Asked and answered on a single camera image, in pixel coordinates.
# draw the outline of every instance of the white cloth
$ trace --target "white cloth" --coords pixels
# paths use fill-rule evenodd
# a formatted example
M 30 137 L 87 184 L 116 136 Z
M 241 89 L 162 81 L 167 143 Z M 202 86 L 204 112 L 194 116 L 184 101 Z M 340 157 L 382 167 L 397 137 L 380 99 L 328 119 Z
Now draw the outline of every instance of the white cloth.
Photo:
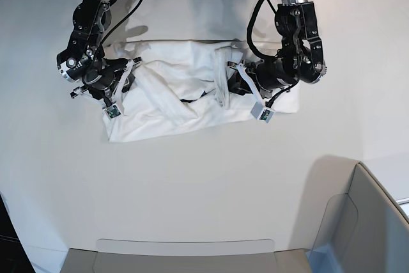
M 280 47 L 276 43 L 269 45 L 263 47 L 268 47 L 272 54 Z M 227 85 L 233 74 L 226 66 L 227 61 L 238 63 L 246 54 L 246 59 L 251 58 L 242 42 L 126 43 L 110 46 L 105 53 L 108 58 L 140 56 L 143 61 L 133 72 L 135 82 L 123 101 L 125 115 L 113 120 L 104 117 L 109 141 L 183 134 L 253 118 L 250 114 L 256 101 L 253 95 L 232 94 Z M 274 110 L 295 113 L 298 87 L 281 95 Z

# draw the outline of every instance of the white table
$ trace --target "white table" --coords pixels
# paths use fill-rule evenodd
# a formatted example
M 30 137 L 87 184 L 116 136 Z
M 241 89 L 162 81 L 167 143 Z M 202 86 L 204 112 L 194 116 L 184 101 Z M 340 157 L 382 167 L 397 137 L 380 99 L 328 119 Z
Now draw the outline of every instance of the white table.
M 0 0 L 0 191 L 38 272 L 100 238 L 311 248 L 348 187 L 341 157 L 409 197 L 409 0 L 314 0 L 328 74 L 302 85 L 297 114 L 127 144 L 57 72 L 81 1 Z M 145 0 L 112 40 L 244 40 L 256 1 Z M 267 5 L 254 39 L 280 40 Z

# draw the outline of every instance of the white tabletop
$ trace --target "white tabletop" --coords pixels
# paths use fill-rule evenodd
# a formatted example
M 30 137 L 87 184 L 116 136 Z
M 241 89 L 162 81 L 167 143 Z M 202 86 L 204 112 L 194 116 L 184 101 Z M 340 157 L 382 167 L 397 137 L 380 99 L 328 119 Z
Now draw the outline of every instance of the white tabletop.
M 328 74 L 301 86 L 298 113 L 126 144 L 57 72 L 81 1 L 0 0 L 0 192 L 39 272 L 101 238 L 311 248 L 348 186 L 342 157 L 409 197 L 409 0 L 313 0 Z M 244 40 L 256 1 L 144 0 L 112 40 Z M 280 40 L 267 5 L 254 39 Z

